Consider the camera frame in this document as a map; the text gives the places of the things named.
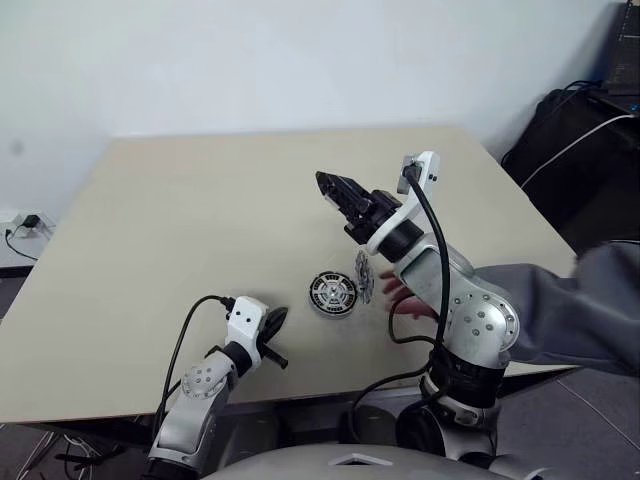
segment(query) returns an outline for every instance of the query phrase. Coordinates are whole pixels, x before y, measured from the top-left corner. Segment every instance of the table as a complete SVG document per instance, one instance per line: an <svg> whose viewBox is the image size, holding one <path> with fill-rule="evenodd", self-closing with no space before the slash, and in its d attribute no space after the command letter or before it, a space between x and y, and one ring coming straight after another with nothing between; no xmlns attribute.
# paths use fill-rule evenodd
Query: table
<svg viewBox="0 0 640 480"><path fill-rule="evenodd" d="M289 368L265 362L232 402L349 392L421 365L423 346L387 338L379 291L349 318L328 320L307 289L324 270L351 275L359 250L315 171L394 192L402 157L423 150L442 159L433 205L446 239L475 266L570 271L569 246L457 128L116 139L0 325L0 422L155 411L184 316L210 293L290 307L272 342ZM398 330L434 329L407 319ZM225 331L223 310L204 305L175 378ZM507 374L548 369L512 364Z"/></svg>

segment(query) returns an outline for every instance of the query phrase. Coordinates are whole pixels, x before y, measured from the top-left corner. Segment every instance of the white wall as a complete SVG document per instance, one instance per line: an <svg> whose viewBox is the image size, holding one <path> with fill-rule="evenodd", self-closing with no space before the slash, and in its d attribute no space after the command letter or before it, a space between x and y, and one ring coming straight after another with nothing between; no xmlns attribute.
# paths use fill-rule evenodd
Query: white wall
<svg viewBox="0 0 640 480"><path fill-rule="evenodd" d="M499 155L542 94L590 75L613 13L604 0L4 0L0 209L59 219L113 136L437 123ZM0 266L23 263L0 248Z"/></svg>

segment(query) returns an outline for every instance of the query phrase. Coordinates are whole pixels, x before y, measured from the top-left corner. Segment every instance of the person's arm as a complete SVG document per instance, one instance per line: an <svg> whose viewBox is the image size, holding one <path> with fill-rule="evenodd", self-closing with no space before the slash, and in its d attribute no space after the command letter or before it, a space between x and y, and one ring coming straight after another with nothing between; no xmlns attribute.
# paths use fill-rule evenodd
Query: person's arm
<svg viewBox="0 0 640 480"><path fill-rule="evenodd" d="M510 292L518 307L514 360L639 374L640 244L595 248L571 278L534 265L483 267L477 274Z"/></svg>

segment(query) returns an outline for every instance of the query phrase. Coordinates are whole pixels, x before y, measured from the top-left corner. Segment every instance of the power outlet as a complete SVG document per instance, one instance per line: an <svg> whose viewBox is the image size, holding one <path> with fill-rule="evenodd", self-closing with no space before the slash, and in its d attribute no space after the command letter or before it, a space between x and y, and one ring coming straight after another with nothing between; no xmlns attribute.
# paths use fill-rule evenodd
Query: power outlet
<svg viewBox="0 0 640 480"><path fill-rule="evenodd" d="M38 215L40 217L40 224L35 228L18 228L24 222L24 219L28 215ZM52 232L55 228L55 223L47 215L40 211L24 211L17 210L3 210L0 211L0 235L4 236L4 232L11 230L14 233L15 238L29 238L34 234L42 233L42 230Z"/></svg>

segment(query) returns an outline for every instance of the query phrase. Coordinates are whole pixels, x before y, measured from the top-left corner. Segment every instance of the power adapter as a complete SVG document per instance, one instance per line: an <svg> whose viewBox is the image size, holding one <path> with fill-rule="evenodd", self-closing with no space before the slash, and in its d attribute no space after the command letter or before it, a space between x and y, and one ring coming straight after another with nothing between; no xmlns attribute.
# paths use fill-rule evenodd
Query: power adapter
<svg viewBox="0 0 640 480"><path fill-rule="evenodd" d="M27 215L22 222L21 227L36 228L40 224L40 217L38 215Z"/></svg>

